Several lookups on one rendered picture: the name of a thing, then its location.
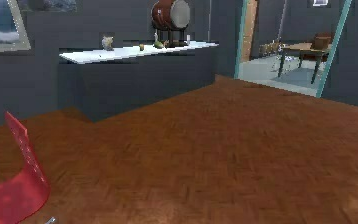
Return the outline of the dark grey counter white top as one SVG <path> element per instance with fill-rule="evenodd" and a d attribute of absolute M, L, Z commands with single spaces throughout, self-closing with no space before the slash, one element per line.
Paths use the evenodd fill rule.
<path fill-rule="evenodd" d="M 144 51 L 130 46 L 61 53 L 59 104 L 74 106 L 96 122 L 215 81 L 215 43 L 144 47 Z"/>

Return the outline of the dark framed picture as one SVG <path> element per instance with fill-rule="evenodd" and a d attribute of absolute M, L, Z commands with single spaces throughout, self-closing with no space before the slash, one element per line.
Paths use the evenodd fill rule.
<path fill-rule="evenodd" d="M 76 0 L 17 0 L 23 11 L 37 12 L 75 12 Z"/>

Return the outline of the red plastic chair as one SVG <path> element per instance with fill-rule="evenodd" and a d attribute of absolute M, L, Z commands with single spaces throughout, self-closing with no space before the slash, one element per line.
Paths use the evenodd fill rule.
<path fill-rule="evenodd" d="M 45 205 L 51 187 L 28 129 L 8 111 L 5 120 L 23 156 L 23 167 L 13 178 L 0 183 L 0 224 L 19 224 Z"/>

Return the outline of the brown barrel on stand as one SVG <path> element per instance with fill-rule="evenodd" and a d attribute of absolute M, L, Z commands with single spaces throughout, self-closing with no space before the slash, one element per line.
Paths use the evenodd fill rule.
<path fill-rule="evenodd" d="M 184 47 L 184 32 L 190 23 L 190 6 L 185 0 L 158 0 L 151 9 L 153 27 L 168 32 L 168 47 Z"/>

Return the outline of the teal door frame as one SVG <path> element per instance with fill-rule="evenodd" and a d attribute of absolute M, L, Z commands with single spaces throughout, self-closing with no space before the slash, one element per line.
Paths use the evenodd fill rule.
<path fill-rule="evenodd" d="M 245 19 L 247 14 L 247 7 L 249 0 L 242 0 L 243 5 L 241 7 L 241 17 L 240 17 L 240 27 L 239 27 L 239 39 L 238 39 L 238 48 L 237 48 L 237 55 L 235 59 L 235 71 L 234 71 L 234 78 L 238 79 L 239 74 L 241 71 L 241 56 L 243 50 L 243 39 L 244 39 L 244 28 L 245 28 Z M 337 51 L 337 46 L 339 44 L 341 34 L 344 28 L 344 25 L 347 20 L 347 15 L 350 11 L 352 0 L 344 0 L 344 4 L 342 7 L 341 15 L 338 21 L 338 25 L 336 27 L 335 35 L 332 41 L 331 51 L 328 55 L 328 59 L 326 61 L 326 65 L 319 81 L 319 85 L 317 88 L 317 92 L 314 94 L 316 98 L 320 98 L 323 94 L 323 90 L 325 88 L 326 80 L 330 72 L 331 64 L 335 58 L 335 54 Z"/>

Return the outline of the wooden dining table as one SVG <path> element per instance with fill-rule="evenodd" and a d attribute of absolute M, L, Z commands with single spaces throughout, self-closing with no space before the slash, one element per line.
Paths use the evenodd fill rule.
<path fill-rule="evenodd" d="M 324 46 L 322 49 L 315 49 L 312 47 L 312 43 L 307 43 L 307 42 L 303 42 L 303 43 L 297 43 L 297 44 L 292 44 L 292 45 L 288 45 L 282 48 L 281 51 L 281 57 L 280 57 L 280 65 L 279 65 L 279 69 L 278 69 L 278 76 L 282 75 L 283 72 L 283 67 L 284 67 L 284 63 L 285 63 L 285 58 L 286 55 L 290 52 L 297 52 L 299 55 L 299 66 L 301 66 L 302 62 L 303 62 L 303 57 L 306 54 L 310 54 L 313 55 L 316 59 L 315 61 L 315 67 L 314 67 L 314 72 L 311 78 L 311 83 L 315 82 L 315 78 L 317 75 L 317 72 L 319 70 L 320 64 L 322 63 L 323 57 L 327 56 L 330 51 L 331 51 L 331 44 L 327 44 L 326 46 Z"/>

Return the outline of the framed seascape picture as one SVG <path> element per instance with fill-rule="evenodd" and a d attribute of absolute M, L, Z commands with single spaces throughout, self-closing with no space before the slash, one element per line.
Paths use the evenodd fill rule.
<path fill-rule="evenodd" d="M 0 52 L 30 49 L 17 0 L 0 0 Z"/>

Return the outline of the grey vase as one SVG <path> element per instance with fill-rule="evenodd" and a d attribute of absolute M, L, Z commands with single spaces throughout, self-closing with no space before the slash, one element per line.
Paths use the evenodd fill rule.
<path fill-rule="evenodd" d="M 102 38 L 102 47 L 103 47 L 104 50 L 112 51 L 113 50 L 112 43 L 113 43 L 113 38 L 112 37 L 104 36 Z"/>

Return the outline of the brown wooden chair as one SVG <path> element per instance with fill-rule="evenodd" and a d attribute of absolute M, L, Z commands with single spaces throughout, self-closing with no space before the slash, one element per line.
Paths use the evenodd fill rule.
<path fill-rule="evenodd" d="M 300 54 L 300 62 L 304 60 L 326 62 L 333 38 L 334 34 L 332 32 L 317 33 L 311 40 L 310 50 L 303 51 Z"/>

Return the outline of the green bottle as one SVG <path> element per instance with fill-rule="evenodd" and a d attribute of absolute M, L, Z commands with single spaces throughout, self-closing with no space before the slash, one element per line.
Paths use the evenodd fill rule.
<path fill-rule="evenodd" d="M 155 38 L 155 42 L 153 46 L 157 49 L 163 49 L 164 44 L 158 40 L 158 34 L 156 32 L 154 33 L 154 38 Z"/>

